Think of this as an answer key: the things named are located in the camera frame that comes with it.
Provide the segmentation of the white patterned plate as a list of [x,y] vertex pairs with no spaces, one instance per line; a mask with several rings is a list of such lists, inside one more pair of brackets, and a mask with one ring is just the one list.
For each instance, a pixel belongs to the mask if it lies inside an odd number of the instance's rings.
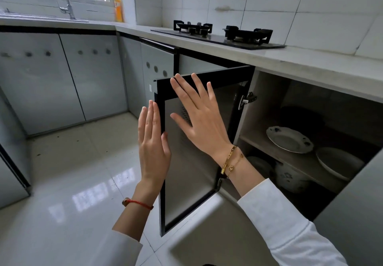
[[269,127],[266,135],[276,146],[289,152],[306,154],[314,149],[314,144],[308,137],[287,127]]

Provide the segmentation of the grey cabinet door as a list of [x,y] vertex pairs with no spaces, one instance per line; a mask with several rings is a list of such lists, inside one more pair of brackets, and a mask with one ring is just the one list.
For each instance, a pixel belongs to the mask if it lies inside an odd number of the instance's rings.
[[58,34],[0,32],[0,87],[28,135],[85,121]]
[[349,266],[383,266],[383,149],[314,220]]
[[157,80],[167,79],[174,75],[174,54],[156,47],[141,43],[142,69],[146,104],[154,100],[157,92]]
[[127,111],[117,36],[59,36],[85,119]]
[[142,68],[141,42],[120,34],[122,65],[129,111],[139,117],[142,107],[147,106],[144,74]]
[[25,131],[0,88],[0,209],[30,196],[31,171]]

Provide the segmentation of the black burner grate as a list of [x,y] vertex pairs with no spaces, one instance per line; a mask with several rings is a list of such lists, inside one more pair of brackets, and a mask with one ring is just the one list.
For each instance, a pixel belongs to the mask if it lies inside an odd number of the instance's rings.
[[237,26],[226,26],[223,31],[228,41],[256,45],[268,44],[273,33],[273,30],[260,28],[253,31],[240,30]]
[[207,38],[212,33],[212,28],[213,24],[210,23],[202,24],[201,22],[198,22],[196,25],[193,25],[191,22],[184,23],[181,20],[174,20],[173,23],[174,31],[202,38]]

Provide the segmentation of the metal cabinet door hinge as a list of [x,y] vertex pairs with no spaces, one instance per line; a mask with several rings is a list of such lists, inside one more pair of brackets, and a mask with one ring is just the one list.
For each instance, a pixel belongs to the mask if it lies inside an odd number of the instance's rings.
[[253,94],[253,92],[248,92],[247,95],[242,95],[240,99],[240,103],[238,106],[238,110],[243,110],[246,104],[252,103],[257,99],[257,96]]

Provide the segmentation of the person's left hand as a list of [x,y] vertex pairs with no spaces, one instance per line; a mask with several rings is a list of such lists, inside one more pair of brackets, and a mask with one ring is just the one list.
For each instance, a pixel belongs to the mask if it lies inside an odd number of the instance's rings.
[[138,145],[141,165],[141,180],[152,188],[160,190],[170,167],[164,156],[161,142],[161,123],[159,106],[153,101],[154,117],[152,138],[145,140],[145,124],[148,107],[143,107],[138,119]]

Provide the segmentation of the plain white bowl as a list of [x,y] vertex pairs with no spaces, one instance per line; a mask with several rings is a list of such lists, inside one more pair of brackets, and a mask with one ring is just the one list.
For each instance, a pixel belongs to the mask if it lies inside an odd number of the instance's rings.
[[358,157],[334,147],[320,147],[315,154],[325,170],[346,182],[351,181],[365,166],[365,162]]

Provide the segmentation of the cabinet shelf board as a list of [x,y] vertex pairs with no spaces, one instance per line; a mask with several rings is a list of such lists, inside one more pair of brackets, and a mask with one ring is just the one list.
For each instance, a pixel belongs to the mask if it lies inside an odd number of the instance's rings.
[[286,151],[276,146],[266,136],[266,132],[260,130],[249,130],[240,134],[239,138],[275,160],[293,167],[295,171],[304,174],[311,181],[333,193],[338,194],[347,186],[346,181],[340,180],[326,171],[313,152],[299,154]]

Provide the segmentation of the person's right hand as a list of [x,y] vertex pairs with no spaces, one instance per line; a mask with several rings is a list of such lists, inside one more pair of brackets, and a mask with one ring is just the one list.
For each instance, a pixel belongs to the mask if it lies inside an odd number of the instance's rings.
[[[208,105],[208,93],[199,77],[193,73],[191,78],[196,85],[196,91],[201,97],[201,109],[186,109],[191,125],[194,129],[194,138],[189,139],[198,149],[208,154],[218,164],[225,162],[233,148],[219,112],[219,108],[210,109]],[[175,93],[179,87],[177,75],[170,79]]]

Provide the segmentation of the orange detergent bottle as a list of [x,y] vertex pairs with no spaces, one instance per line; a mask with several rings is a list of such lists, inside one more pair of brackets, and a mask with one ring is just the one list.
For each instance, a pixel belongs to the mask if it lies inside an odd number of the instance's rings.
[[114,0],[114,7],[115,7],[115,21],[120,23],[124,22],[123,14],[122,14],[122,1]]

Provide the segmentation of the white patterned pot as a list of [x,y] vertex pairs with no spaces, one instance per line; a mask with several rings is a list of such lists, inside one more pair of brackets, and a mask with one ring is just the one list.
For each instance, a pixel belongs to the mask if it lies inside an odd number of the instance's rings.
[[292,166],[276,161],[275,181],[277,186],[293,193],[302,194],[313,181],[301,172],[296,171]]

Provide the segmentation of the person's right forearm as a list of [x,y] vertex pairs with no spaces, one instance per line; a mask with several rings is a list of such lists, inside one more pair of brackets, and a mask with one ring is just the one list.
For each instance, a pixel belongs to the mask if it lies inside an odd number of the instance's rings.
[[348,266],[346,259],[270,179],[265,179],[233,146],[219,164],[241,198],[238,205],[280,266]]

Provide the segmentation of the person's left forearm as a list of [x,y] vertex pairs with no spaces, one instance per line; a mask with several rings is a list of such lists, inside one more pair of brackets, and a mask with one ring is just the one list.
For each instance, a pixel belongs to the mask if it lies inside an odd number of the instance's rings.
[[151,208],[160,190],[142,180],[137,184],[132,202],[122,211],[107,232],[89,266],[135,266],[143,245],[140,243]]

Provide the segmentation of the dark pan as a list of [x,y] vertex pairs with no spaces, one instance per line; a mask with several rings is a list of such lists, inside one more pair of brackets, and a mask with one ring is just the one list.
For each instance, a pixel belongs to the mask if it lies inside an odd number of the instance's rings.
[[317,133],[325,126],[320,114],[297,106],[280,108],[280,122],[282,127],[296,130],[302,134]]

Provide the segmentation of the black framed open cabinet door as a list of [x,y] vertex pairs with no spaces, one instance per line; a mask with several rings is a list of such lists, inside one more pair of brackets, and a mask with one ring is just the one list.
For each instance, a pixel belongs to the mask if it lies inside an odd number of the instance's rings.
[[[211,82],[230,142],[234,142],[244,99],[255,71],[254,66],[213,70],[197,74],[204,87]],[[179,114],[190,125],[189,115],[171,87],[170,78],[155,80],[154,100],[159,106],[161,132],[167,132],[172,152],[170,168],[159,195],[160,236],[216,193],[223,176],[216,162],[199,150],[170,117]]]

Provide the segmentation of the black glass gas cooktop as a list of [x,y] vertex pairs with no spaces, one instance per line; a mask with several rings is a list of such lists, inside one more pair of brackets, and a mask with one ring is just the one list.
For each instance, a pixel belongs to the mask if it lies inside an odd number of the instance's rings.
[[224,45],[224,46],[236,47],[236,48],[245,49],[245,50],[278,49],[278,48],[285,48],[286,47],[283,44],[273,44],[270,41],[268,44],[262,44],[262,45],[228,41],[226,39],[225,35],[224,36],[214,35],[212,33],[207,38],[202,38],[199,36],[187,35],[186,33],[180,33],[178,31],[174,31],[174,30],[151,29],[151,31],[157,32],[157,33],[163,33],[166,35],[179,36],[179,37],[183,37],[183,38],[194,39],[194,40]]

